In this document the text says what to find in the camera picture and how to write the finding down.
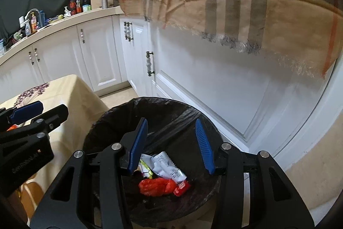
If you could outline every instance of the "candy wrapper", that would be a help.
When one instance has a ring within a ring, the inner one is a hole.
[[[152,179],[152,176],[154,173],[149,168],[149,166],[146,165],[146,163],[143,160],[139,161],[138,169],[141,171],[141,173],[143,174],[144,177],[146,177],[148,179]]]
[[[172,179],[177,184],[183,182],[187,176],[175,166],[165,151],[151,156],[142,154],[141,160],[157,175],[164,179]]]
[[[184,180],[174,189],[174,195],[180,197],[183,193],[185,193],[188,189],[190,189],[191,185],[188,181]]]

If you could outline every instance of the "beige tablecloth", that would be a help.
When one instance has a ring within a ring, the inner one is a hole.
[[[19,191],[28,218],[31,218],[43,194],[75,150],[82,149],[83,141],[93,124],[108,107],[76,75],[69,75],[32,88],[3,104],[0,108],[18,107],[41,101],[46,112],[60,104],[68,107],[67,121],[49,133],[54,159],[33,175]]]

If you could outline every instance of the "trash can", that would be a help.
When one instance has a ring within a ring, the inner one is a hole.
[[[140,174],[122,177],[131,221],[140,226],[156,227],[158,223],[193,213],[209,201],[219,187],[220,177],[211,176],[204,167],[195,135],[195,121],[201,119],[209,141],[217,146],[223,141],[213,123],[194,107],[171,99],[140,97],[104,113],[86,136],[83,150],[100,152],[119,142],[125,133],[136,129],[142,117],[148,121],[143,153],[156,155],[166,151],[192,185],[180,197],[173,194],[146,197],[139,191],[138,184],[144,179]],[[96,184],[93,186],[97,196],[99,188]]]

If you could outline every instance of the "kitchen counter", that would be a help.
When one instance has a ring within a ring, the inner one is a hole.
[[[0,57],[0,65],[2,65],[5,61],[10,59],[12,56],[14,56],[22,49],[62,29],[66,29],[71,26],[75,26],[77,24],[81,24],[83,22],[87,22],[94,19],[123,14],[124,12],[121,10],[120,6],[117,6],[107,9],[97,8],[91,11],[83,12],[80,14],[73,15],[71,17],[64,18],[58,22],[53,23],[51,26],[40,29],[37,33],[31,35],[30,37],[25,37],[22,40],[18,41],[16,44],[12,46],[10,50],[8,50],[2,57]]]

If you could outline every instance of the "thermos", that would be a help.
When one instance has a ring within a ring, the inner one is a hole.
[[[102,9],[108,8],[107,0],[101,0],[101,4],[102,4]]]
[[[90,6],[90,0],[82,0],[82,11],[86,12],[86,11],[90,11],[92,10],[91,6]]]

